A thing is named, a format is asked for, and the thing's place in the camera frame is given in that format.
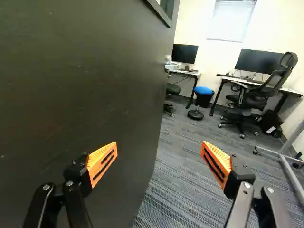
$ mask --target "chair base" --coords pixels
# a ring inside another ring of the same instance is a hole
[[[168,114],[169,116],[174,116],[174,109],[173,105],[171,104],[164,104],[163,105],[163,112]]]
[[[218,127],[222,127],[223,125],[234,125],[238,128],[240,135],[239,137],[244,139],[245,138],[245,132],[244,132],[244,123],[245,123],[246,116],[238,115],[236,118],[235,115],[224,115],[220,119],[224,120],[223,122],[220,122]]]
[[[188,112],[187,116],[193,120],[202,120],[204,118],[204,114],[199,110],[191,110]]]

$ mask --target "chair headrest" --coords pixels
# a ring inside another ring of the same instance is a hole
[[[293,52],[286,52],[280,59],[280,66],[284,68],[293,68],[298,62],[298,56]]]

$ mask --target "computer monitor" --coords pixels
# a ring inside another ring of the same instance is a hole
[[[196,45],[174,44],[172,61],[194,64],[198,48],[199,46]]]
[[[242,49],[235,69],[270,75],[274,70],[284,70],[279,65],[282,55],[276,52]]]

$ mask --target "black stool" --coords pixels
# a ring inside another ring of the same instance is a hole
[[[181,88],[178,85],[173,84],[173,83],[167,83],[166,95],[178,95],[178,94],[180,94],[180,91],[181,91]],[[164,104],[163,112],[168,114],[169,116],[174,116],[173,105]]]
[[[193,120],[202,120],[204,118],[204,114],[199,111],[199,108],[208,108],[210,100],[214,95],[214,91],[207,87],[195,87],[194,92],[196,95],[195,105],[196,110],[190,110],[188,112],[188,117]]]

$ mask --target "black office chair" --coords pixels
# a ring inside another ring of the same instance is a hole
[[[236,125],[240,131],[240,138],[244,138],[244,122],[247,116],[251,116],[251,109],[258,109],[263,111],[267,105],[267,100],[269,97],[274,96],[278,90],[282,87],[286,79],[291,74],[293,68],[298,62],[298,57],[295,53],[286,52],[282,55],[279,65],[284,70],[275,70],[272,72],[270,77],[259,87],[248,88],[247,85],[240,82],[232,82],[239,86],[239,95],[227,95],[226,98],[233,103],[236,115],[226,114],[221,117],[221,120],[226,120],[220,122],[218,127],[222,125]]]
[[[181,88],[173,83],[167,83],[167,90],[166,90],[166,95],[178,95],[180,94]],[[164,104],[163,105],[163,112],[168,114],[169,116],[174,116],[174,110],[173,110],[173,105],[171,104]]]

